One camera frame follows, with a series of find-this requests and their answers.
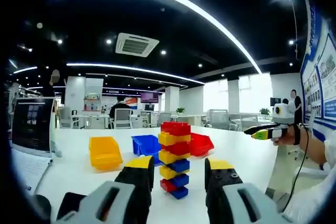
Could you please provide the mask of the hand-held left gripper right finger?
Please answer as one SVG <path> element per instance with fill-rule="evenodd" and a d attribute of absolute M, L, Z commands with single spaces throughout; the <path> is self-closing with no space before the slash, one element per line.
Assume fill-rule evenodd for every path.
<path fill-rule="evenodd" d="M 210 223 L 291 223 L 265 193 L 243 183 L 227 161 L 205 159 L 205 191 Z"/>

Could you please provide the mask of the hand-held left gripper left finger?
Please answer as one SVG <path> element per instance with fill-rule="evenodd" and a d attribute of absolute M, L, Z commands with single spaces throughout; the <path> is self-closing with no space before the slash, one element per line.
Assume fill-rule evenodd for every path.
<path fill-rule="evenodd" d="M 153 183 L 154 157 L 135 158 L 90 194 L 66 193 L 56 223 L 146 223 Z"/>

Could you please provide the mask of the person's right hand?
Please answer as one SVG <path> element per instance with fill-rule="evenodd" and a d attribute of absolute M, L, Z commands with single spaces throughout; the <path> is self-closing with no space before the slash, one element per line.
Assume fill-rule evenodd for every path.
<path fill-rule="evenodd" d="M 286 133 L 274 138 L 273 145 L 299 145 L 301 140 L 301 130 L 296 124 L 290 125 Z"/>

